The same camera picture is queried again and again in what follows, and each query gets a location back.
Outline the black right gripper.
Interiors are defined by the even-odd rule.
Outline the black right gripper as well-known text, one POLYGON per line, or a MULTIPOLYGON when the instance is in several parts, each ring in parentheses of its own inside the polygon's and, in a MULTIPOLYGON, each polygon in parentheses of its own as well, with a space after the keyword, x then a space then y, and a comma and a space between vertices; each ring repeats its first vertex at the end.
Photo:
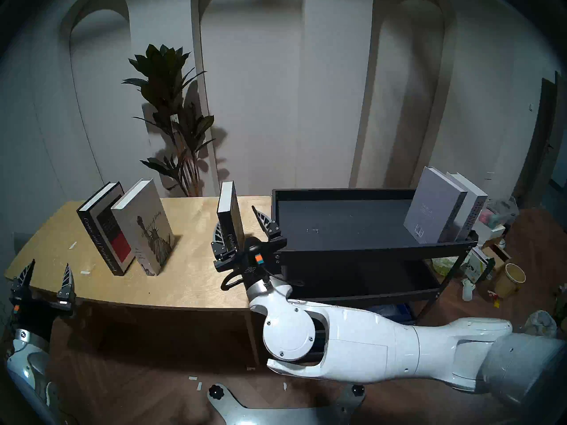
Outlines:
POLYGON ((220 222, 217 222, 212 250, 215 257, 214 266, 217 272, 228 271, 221 283, 221 288, 233 288, 244 284, 249 288, 261 281, 268 286, 271 278, 278 278, 275 273, 279 263, 277 252, 287 245, 287 238, 281 236, 279 225, 275 220, 252 206, 253 213, 268 241, 250 236, 244 241, 241 251, 230 251, 224 242, 220 222))

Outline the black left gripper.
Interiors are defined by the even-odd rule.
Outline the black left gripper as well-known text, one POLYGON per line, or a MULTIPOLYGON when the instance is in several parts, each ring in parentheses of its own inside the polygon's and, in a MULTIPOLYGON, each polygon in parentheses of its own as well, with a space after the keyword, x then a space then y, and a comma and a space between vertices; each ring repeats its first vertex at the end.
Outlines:
POLYGON ((70 265, 67 263, 56 300, 47 301, 41 298, 33 298, 29 284, 35 263, 36 261, 33 259, 12 280, 10 301, 15 310, 15 327, 39 336, 43 340, 50 340, 55 320, 69 319, 74 316, 74 276, 70 265))

